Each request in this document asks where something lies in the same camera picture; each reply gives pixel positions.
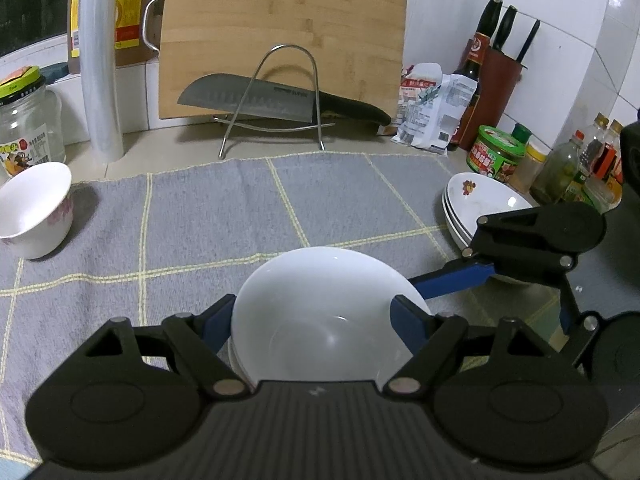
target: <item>knife block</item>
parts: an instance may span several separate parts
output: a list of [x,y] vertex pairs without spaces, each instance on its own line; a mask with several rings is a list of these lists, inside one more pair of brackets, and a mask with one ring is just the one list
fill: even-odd
[[[471,49],[469,40],[462,53],[460,66],[465,62],[466,55]],[[480,98],[470,117],[463,116],[460,123],[462,136],[459,146],[463,150],[470,150],[476,142],[478,128],[483,126],[496,127],[507,103],[520,80],[524,66],[515,59],[505,56],[498,50],[487,49],[484,62],[480,69]]]

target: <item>wooden cutting board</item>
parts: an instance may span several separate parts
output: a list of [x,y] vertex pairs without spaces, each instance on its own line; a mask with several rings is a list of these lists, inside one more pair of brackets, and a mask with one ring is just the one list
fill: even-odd
[[[406,0],[166,0],[160,117],[212,113],[179,105],[178,97],[203,75],[251,76],[279,43],[311,51],[322,91],[375,105],[394,117],[405,13]],[[310,61],[293,49],[273,54],[258,77],[313,88]]]

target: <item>white food packet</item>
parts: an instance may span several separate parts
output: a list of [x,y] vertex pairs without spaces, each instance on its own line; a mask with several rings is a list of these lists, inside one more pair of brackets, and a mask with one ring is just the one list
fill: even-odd
[[398,112],[389,126],[379,126],[378,134],[392,136],[404,121],[407,107],[418,100],[420,92],[442,83],[442,69],[437,63],[417,63],[402,69],[398,94]]
[[471,102],[478,82],[466,76],[442,76],[442,84],[420,93],[408,106],[394,142],[443,154]]

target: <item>green can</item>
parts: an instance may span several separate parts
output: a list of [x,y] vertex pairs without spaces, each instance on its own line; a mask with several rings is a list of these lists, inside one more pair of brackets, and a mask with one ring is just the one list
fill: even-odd
[[497,128],[480,126],[476,143],[466,157],[476,173],[507,182],[524,156],[526,146]]

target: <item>plastic pipe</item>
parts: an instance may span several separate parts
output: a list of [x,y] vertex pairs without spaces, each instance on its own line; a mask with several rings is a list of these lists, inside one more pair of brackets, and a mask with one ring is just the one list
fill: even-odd
[[115,85],[116,0],[80,0],[80,72],[87,130],[96,159],[122,157],[122,130]]

